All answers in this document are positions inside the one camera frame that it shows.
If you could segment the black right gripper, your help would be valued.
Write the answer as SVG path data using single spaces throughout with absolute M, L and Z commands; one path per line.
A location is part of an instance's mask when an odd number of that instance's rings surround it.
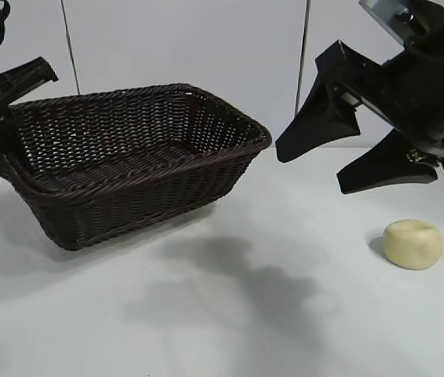
M 337 173 L 342 194 L 438 179 L 434 167 L 407 155 L 414 147 L 444 168 L 444 24 L 406 39 L 404 50 L 382 65 L 341 41 L 319 55 L 316 65 L 309 95 L 275 142 L 280 162 L 360 135 L 355 112 L 364 105 L 395 130 Z

